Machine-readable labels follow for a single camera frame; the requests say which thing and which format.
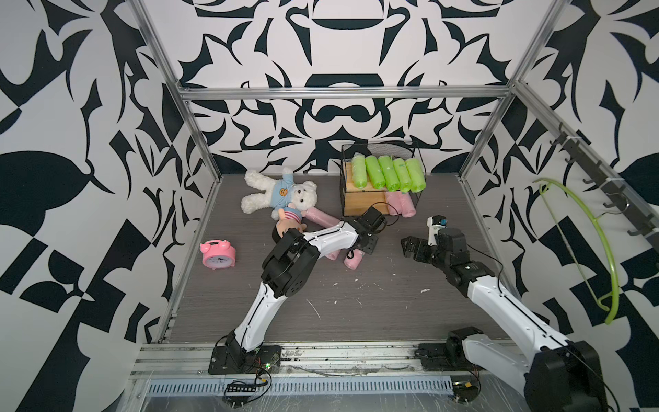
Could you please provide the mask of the green trash bag roll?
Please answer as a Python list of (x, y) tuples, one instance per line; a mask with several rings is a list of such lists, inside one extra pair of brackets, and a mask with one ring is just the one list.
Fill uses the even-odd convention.
[(405, 159), (395, 158), (393, 167), (399, 181), (400, 191), (403, 193), (409, 192), (412, 188), (412, 180)]
[(379, 156), (378, 161), (387, 190), (397, 192), (400, 189), (400, 180), (394, 168), (393, 159), (390, 156)]
[(408, 175), (410, 177), (411, 192), (423, 192), (426, 187), (425, 169), (418, 158), (410, 158), (405, 161)]
[(376, 190), (386, 187), (386, 179), (379, 165), (379, 159), (376, 156), (367, 156), (365, 163), (372, 187)]
[(362, 190), (367, 187), (367, 165), (366, 157), (361, 153), (355, 153), (352, 161), (352, 182), (355, 188)]

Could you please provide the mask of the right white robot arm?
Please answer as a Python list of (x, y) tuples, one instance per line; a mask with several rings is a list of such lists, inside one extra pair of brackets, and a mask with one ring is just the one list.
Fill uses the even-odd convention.
[(425, 363), (472, 364), (489, 371), (524, 397), (532, 411), (607, 411), (607, 386), (598, 353), (575, 342), (536, 316), (484, 263), (470, 257), (456, 228), (434, 230), (428, 240), (401, 241), (403, 256), (430, 264), (464, 297), (480, 307), (517, 345), (504, 348), (475, 327), (452, 331), (439, 348), (424, 347)]

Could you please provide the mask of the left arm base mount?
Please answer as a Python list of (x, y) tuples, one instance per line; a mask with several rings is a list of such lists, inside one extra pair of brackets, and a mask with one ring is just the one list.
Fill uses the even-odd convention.
[(212, 351), (208, 374), (252, 374), (260, 369), (269, 370), (279, 367), (282, 347), (279, 345), (262, 345), (251, 352), (240, 347), (215, 346)]

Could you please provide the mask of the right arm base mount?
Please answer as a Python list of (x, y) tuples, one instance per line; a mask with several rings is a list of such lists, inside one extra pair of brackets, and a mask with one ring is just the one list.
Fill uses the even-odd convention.
[(463, 341), (480, 335), (482, 330), (474, 326), (451, 331), (444, 343), (421, 343), (415, 350), (424, 371), (470, 371), (475, 365), (469, 362), (463, 350)]

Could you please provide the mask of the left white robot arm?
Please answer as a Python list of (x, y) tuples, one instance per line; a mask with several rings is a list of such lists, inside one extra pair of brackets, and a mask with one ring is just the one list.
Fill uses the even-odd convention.
[(240, 325), (228, 333), (225, 346), (241, 355), (255, 351), (283, 303), (305, 286), (319, 259), (341, 250), (371, 254), (385, 227), (385, 216), (370, 207), (360, 216), (316, 232), (286, 231), (264, 259), (257, 296)]

